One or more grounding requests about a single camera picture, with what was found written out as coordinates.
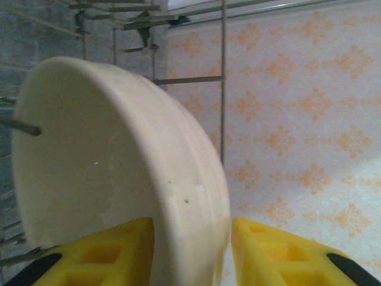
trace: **gray tiled wall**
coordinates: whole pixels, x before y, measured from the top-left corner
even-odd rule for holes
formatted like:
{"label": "gray tiled wall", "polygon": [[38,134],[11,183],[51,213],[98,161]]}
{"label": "gray tiled wall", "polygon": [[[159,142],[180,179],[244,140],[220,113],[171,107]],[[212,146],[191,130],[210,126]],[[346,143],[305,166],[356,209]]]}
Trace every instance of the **gray tiled wall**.
{"label": "gray tiled wall", "polygon": [[[157,0],[164,9],[166,0]],[[0,0],[19,11],[50,21],[51,23],[74,30],[74,14],[66,5],[55,0]],[[50,57],[65,55],[82,58],[82,44],[73,36],[52,30],[33,21],[25,20],[17,15],[8,14],[0,9],[0,47],[1,61],[25,66],[35,66],[38,62]],[[86,30],[103,42],[111,45],[111,28],[102,21],[87,21]],[[156,27],[155,43],[160,46],[155,56],[157,78],[166,76],[167,28]],[[117,32],[119,48],[139,48],[142,46],[137,31]],[[112,63],[113,52],[94,43],[88,43],[88,60]],[[119,54],[118,66],[151,78],[151,53]],[[20,85],[27,76],[24,71],[0,68],[0,96],[17,95]],[[12,111],[0,111],[0,116],[11,117]],[[0,214],[2,225],[9,225],[19,220],[11,170],[10,130],[0,126]],[[22,232],[18,227],[5,233],[5,238]],[[1,252],[1,257],[11,257],[25,253],[27,245],[19,244],[8,247]],[[3,268],[4,280],[8,280],[25,265]]]}

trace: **white bowl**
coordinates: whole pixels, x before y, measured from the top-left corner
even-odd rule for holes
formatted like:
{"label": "white bowl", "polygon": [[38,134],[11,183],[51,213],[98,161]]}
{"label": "white bowl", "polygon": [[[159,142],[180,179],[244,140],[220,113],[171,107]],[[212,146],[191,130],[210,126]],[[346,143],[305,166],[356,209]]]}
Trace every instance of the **white bowl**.
{"label": "white bowl", "polygon": [[27,78],[13,134],[15,189],[32,247],[152,217],[151,285],[218,285],[230,230],[224,172],[196,120],[149,80],[58,57]]}

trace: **orange damask pattern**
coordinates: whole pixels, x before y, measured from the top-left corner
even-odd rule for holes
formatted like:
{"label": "orange damask pattern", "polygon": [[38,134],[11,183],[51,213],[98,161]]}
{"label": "orange damask pattern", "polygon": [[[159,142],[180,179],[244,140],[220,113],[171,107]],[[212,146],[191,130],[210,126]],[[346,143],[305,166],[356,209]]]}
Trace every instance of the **orange damask pattern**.
{"label": "orange damask pattern", "polygon": [[313,163],[310,170],[306,170],[299,175],[283,173],[279,171],[270,177],[277,182],[296,182],[311,190],[312,195],[324,191],[324,187],[332,182],[332,178],[325,174],[324,169]]}
{"label": "orange damask pattern", "polygon": [[174,71],[173,68],[169,67],[167,68],[167,77],[169,79],[175,79],[175,78],[178,78],[179,76],[177,75],[177,73]]}
{"label": "orange damask pattern", "polygon": [[183,103],[186,109],[198,118],[200,113],[204,110],[204,105],[200,103],[200,99],[193,94],[190,95],[190,99]]}
{"label": "orange damask pattern", "polygon": [[354,204],[349,204],[347,210],[338,213],[317,213],[313,211],[304,215],[306,219],[316,221],[323,220],[348,231],[350,237],[362,234],[363,229],[370,226],[372,221],[363,216],[363,211],[356,208]]}
{"label": "orange damask pattern", "polygon": [[[257,25],[253,23],[248,23],[245,27],[239,29],[238,31],[228,31],[227,36],[228,42],[236,42],[241,46],[246,48],[246,51],[250,52],[254,47],[256,47],[259,41],[264,36],[264,33],[258,29]],[[221,36],[218,35],[216,38],[211,40],[212,43],[217,43],[221,45]]]}
{"label": "orange damask pattern", "polygon": [[[381,1],[363,0],[230,22],[224,162],[233,213],[335,245],[378,279],[380,12]],[[218,27],[174,36],[169,53],[183,60],[168,73],[219,75],[220,35]],[[193,113],[218,151],[220,91],[201,96],[194,86],[177,85],[174,96],[200,99],[204,109]]]}
{"label": "orange damask pattern", "polygon": [[288,203],[284,202],[282,198],[278,198],[276,203],[270,204],[267,207],[257,207],[250,204],[244,204],[238,208],[246,215],[251,213],[260,213],[276,222],[276,226],[281,228],[283,225],[295,217],[295,212],[289,208]]}
{"label": "orange damask pattern", "polygon": [[[218,64],[215,66],[212,66],[206,74],[202,74],[201,76],[220,76],[222,74],[221,70],[221,60],[218,60]],[[226,69],[226,76],[232,76],[233,75],[233,70],[227,68]]]}
{"label": "orange damask pattern", "polygon": [[351,175],[342,178],[341,182],[348,186],[370,186],[373,187],[374,192],[381,191],[381,174],[375,173],[370,176],[356,176]]}
{"label": "orange damask pattern", "polygon": [[360,49],[357,45],[352,45],[350,52],[345,53],[335,60],[319,61],[315,60],[305,65],[310,71],[317,71],[320,68],[334,68],[338,72],[349,73],[352,79],[358,78],[358,74],[365,73],[366,67],[374,63],[374,58],[365,54],[365,49]]}
{"label": "orange damask pattern", "polygon": [[272,103],[271,107],[277,110],[297,108],[312,115],[313,120],[318,120],[321,116],[326,114],[326,111],[332,107],[332,105],[332,100],[327,98],[325,92],[320,91],[318,88],[314,88],[313,93],[304,98],[300,98],[297,101],[278,100]]}
{"label": "orange damask pattern", "polygon": [[379,112],[381,111],[381,92],[377,92],[377,96],[373,98],[350,97],[342,100],[341,103],[350,109],[372,107],[374,111]]}
{"label": "orange damask pattern", "polygon": [[377,274],[381,273],[381,256],[374,254],[371,259],[360,259],[358,262],[360,265],[374,269]]}
{"label": "orange damask pattern", "polygon": [[290,151],[290,147],[296,142],[296,139],[290,135],[290,130],[286,130],[283,126],[278,126],[277,131],[264,137],[245,136],[239,138],[239,140],[246,145],[257,143],[266,144],[276,150],[278,156],[282,156],[285,152]]}
{"label": "orange damask pattern", "polygon": [[236,99],[233,104],[228,104],[227,108],[245,116],[246,121],[250,121],[263,108],[263,103],[248,91],[245,98]]}
{"label": "orange damask pattern", "polygon": [[356,158],[357,155],[364,152],[365,147],[371,146],[373,140],[365,136],[364,131],[356,125],[351,125],[347,132],[342,132],[340,135],[333,138],[320,138],[314,136],[307,138],[304,142],[314,147],[335,146],[336,150],[349,152],[351,158]]}
{"label": "orange damask pattern", "polygon": [[381,13],[375,15],[366,15],[359,17],[358,15],[352,15],[344,21],[344,25],[349,27],[359,27],[364,24],[378,24],[378,28],[381,28]]}
{"label": "orange damask pattern", "polygon": [[267,66],[256,67],[254,69],[247,67],[239,73],[246,76],[252,75],[253,73],[269,74],[271,77],[277,79],[279,84],[282,84],[286,79],[290,78],[291,74],[295,72],[297,68],[297,65],[292,63],[289,57],[286,57],[280,52],[278,58],[271,61]]}
{"label": "orange damask pattern", "polygon": [[[209,133],[209,139],[210,141],[212,142],[214,148],[220,152],[220,148],[221,148],[221,142],[220,142],[220,131],[215,131],[215,132],[211,132]],[[225,137],[225,143],[229,144],[229,143],[232,143],[233,141],[233,138],[229,135],[226,135]]]}
{"label": "orange damask pattern", "polygon": [[191,58],[195,57],[200,52],[200,47],[205,45],[205,41],[201,39],[199,33],[192,32],[186,37],[185,40],[173,43],[170,45],[171,49],[182,49],[190,55]]}
{"label": "orange damask pattern", "polygon": [[284,37],[290,34],[302,34],[307,38],[311,38],[314,43],[319,43],[320,40],[327,37],[327,34],[334,28],[334,26],[334,22],[328,20],[327,15],[315,12],[310,19],[302,21],[299,26],[279,26],[274,29],[271,34],[279,37]]}
{"label": "orange damask pattern", "polygon": [[247,160],[244,166],[226,173],[245,184],[246,189],[251,189],[263,177],[262,173],[257,170],[256,165],[253,165],[250,160]]}

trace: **metal wire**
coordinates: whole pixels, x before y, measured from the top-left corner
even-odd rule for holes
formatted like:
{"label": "metal wire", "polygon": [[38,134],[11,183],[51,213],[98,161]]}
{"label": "metal wire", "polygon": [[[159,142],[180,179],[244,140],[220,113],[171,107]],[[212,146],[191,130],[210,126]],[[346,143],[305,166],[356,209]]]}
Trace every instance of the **metal wire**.
{"label": "metal wire", "polygon": [[[249,7],[249,6],[253,6],[257,4],[265,4],[265,3],[269,3],[269,4],[266,6],[261,6],[261,7],[246,8],[242,11],[233,12],[231,14],[228,13],[227,19],[244,17],[244,16],[252,16],[252,15],[257,15],[262,13],[283,11],[283,10],[289,10],[289,9],[295,9],[295,8],[303,8],[303,7],[309,7],[312,5],[347,4],[347,3],[354,3],[354,2],[360,2],[360,1],[364,1],[364,0],[307,0],[307,1],[294,0],[294,1],[290,1],[290,3],[287,3],[287,4],[279,4],[277,3],[277,1],[274,1],[274,0],[262,0],[262,1],[250,0],[250,1],[243,1],[243,2],[228,4],[227,10]],[[194,15],[208,14],[208,13],[213,13],[218,11],[221,11],[221,7],[215,6],[215,7],[201,8],[201,9],[192,10],[192,11],[182,11],[182,12],[179,12],[178,15],[194,16]],[[220,21],[221,19],[222,17],[220,15],[215,15],[215,14],[207,18],[197,18],[197,19],[191,18],[192,20],[191,22],[186,23],[184,25],[179,25],[179,26],[170,26],[169,29],[181,28],[182,26],[205,24],[205,23],[210,23],[214,21]]]}
{"label": "metal wire", "polygon": [[160,11],[160,5],[152,6],[127,6],[127,7],[114,7],[110,8],[109,12],[119,13],[119,12],[143,12],[143,11]]}
{"label": "metal wire", "polygon": [[3,69],[7,69],[7,70],[20,70],[23,72],[27,72],[27,71],[29,72],[33,68],[33,67],[29,67],[29,66],[23,66],[21,64],[6,63],[3,61],[0,62],[0,67]]}
{"label": "metal wire", "polygon": [[225,96],[226,96],[226,19],[227,4],[222,1],[222,22],[221,22],[221,137],[220,137],[220,156],[222,165],[225,159]]}
{"label": "metal wire", "polygon": [[195,82],[220,82],[222,76],[201,76],[201,77],[184,77],[181,79],[155,79],[153,83],[157,85],[176,85],[178,83],[195,83]]}
{"label": "metal wire", "polygon": [[16,244],[16,243],[19,243],[20,240],[23,240],[25,238],[24,236],[24,232],[18,234],[18,235],[15,235],[14,237],[11,237],[10,239],[8,240],[3,240],[3,241],[0,241],[0,250],[3,249],[4,247],[8,247],[10,245],[13,245],[13,244]]}
{"label": "metal wire", "polygon": [[7,155],[5,155],[5,156],[2,156],[1,158],[0,158],[0,160],[2,160],[2,159],[5,159],[5,158],[8,158],[8,157],[10,157],[12,154],[10,153],[10,154],[7,154]]}
{"label": "metal wire", "polygon": [[124,3],[124,4],[144,4],[145,0],[88,0],[91,3]]}
{"label": "metal wire", "polygon": [[15,105],[17,103],[17,100],[14,98],[9,98],[9,97],[0,97],[0,103]]}
{"label": "metal wire", "polygon": [[[111,19],[113,20],[113,23],[115,23],[115,13],[111,14]],[[113,64],[116,66],[118,63],[118,49],[117,49],[117,28],[113,27]]]}
{"label": "metal wire", "polygon": [[[156,44],[152,44],[151,46],[149,46],[148,49],[158,49],[158,45]],[[126,52],[126,53],[130,53],[130,52],[141,52],[143,51],[145,48],[133,48],[133,49],[121,49],[120,52]]]}
{"label": "metal wire", "polygon": [[26,254],[10,257],[10,258],[6,258],[6,259],[1,259],[0,260],[0,268],[4,267],[4,266],[11,266],[11,265],[15,265],[15,264],[18,264],[18,263],[22,263],[22,262],[38,259],[43,254],[45,254],[46,252],[52,250],[55,247],[57,247],[57,246],[46,248],[46,249],[39,249],[39,248],[37,248],[37,249],[34,249],[34,250],[32,250],[32,251],[30,251],[30,252],[28,252]]}
{"label": "metal wire", "polygon": [[42,133],[40,127],[21,122],[17,119],[0,117],[0,125],[17,129],[31,136],[39,136]]}
{"label": "metal wire", "polygon": [[88,59],[88,48],[86,44],[86,31],[85,31],[85,17],[81,16],[81,35],[82,35],[82,50],[83,50],[83,59]]}
{"label": "metal wire", "polygon": [[[151,5],[155,4],[155,0],[151,0]],[[155,30],[152,28],[152,33],[151,33],[151,43],[155,43]],[[156,79],[156,49],[151,50],[151,61],[152,61],[152,80]]]}
{"label": "metal wire", "polygon": [[132,23],[132,24],[125,24],[122,28],[123,31],[128,30],[137,30],[137,29],[143,29],[143,28],[151,28],[155,26],[163,26],[168,25],[168,21],[155,21],[155,22],[148,22],[148,23]]}
{"label": "metal wire", "polygon": [[11,223],[10,225],[5,226],[2,230],[3,230],[3,231],[10,231],[10,230],[12,230],[12,229],[14,229],[14,228],[18,228],[19,226],[21,226],[21,222],[20,222],[20,221]]}
{"label": "metal wire", "polygon": [[109,20],[114,17],[115,20],[124,21],[124,22],[147,22],[147,21],[159,21],[159,20],[175,20],[177,18],[176,15],[163,15],[163,16],[149,16],[149,17],[120,17],[118,15],[114,15],[112,13],[109,14],[99,14],[99,15],[91,15],[86,14],[86,18],[89,20]]}

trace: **dish rack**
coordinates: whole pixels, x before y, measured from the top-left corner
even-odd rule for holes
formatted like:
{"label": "dish rack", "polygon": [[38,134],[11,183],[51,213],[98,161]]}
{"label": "dish rack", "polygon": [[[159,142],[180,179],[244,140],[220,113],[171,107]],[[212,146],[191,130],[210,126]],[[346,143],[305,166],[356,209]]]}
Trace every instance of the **dish rack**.
{"label": "dish rack", "polygon": [[[171,15],[163,11],[165,5],[157,5],[155,0],[57,0],[63,3],[69,10],[75,11],[74,23],[75,30],[68,29],[64,26],[57,25],[51,21],[46,21],[40,17],[36,17],[29,13],[24,13],[7,4],[0,4],[0,10],[3,13],[14,15],[22,18],[30,23],[44,26],[45,28],[72,36],[73,39],[80,41],[82,46],[82,58],[89,58],[89,43],[99,45],[103,48],[112,51],[112,63],[117,66],[120,63],[121,54],[134,54],[141,52],[142,57],[145,53],[151,54],[152,74],[150,80],[155,84],[163,86],[181,83],[197,83],[197,82],[221,82],[221,160],[224,159],[224,107],[225,107],[225,78],[226,78],[226,20],[227,20],[227,4],[226,0],[216,0],[221,3],[221,75],[207,77],[188,77],[179,79],[159,79],[157,77],[157,63],[155,56],[160,47],[155,40],[155,28],[160,26],[178,26],[187,23],[189,19],[187,15]],[[94,35],[91,35],[86,30],[88,22],[102,22],[109,27],[112,39],[111,43],[107,43]],[[124,48],[118,44],[117,33],[120,31],[138,32],[142,46],[138,48]],[[13,62],[0,62],[0,68],[10,69],[21,72],[29,72],[33,66],[22,65]],[[11,129],[18,129],[26,132],[31,136],[38,136],[40,130],[38,126],[30,126],[23,122],[12,119],[13,110],[17,103],[17,93],[6,92],[0,96],[0,125],[3,128],[3,142],[7,141],[9,145]],[[32,250],[26,243],[26,238],[22,232],[21,221],[15,221],[18,218],[17,206],[15,203],[13,182],[11,179],[11,154],[10,147],[6,147],[6,155],[0,158],[3,165],[6,167],[7,176],[10,178],[7,182],[8,191],[2,196],[4,222],[2,231],[0,232],[0,251],[2,253],[0,259],[1,282],[5,282],[8,278],[19,272],[26,266],[25,261],[31,261],[40,250]],[[3,270],[6,269],[7,275],[4,275]]]}

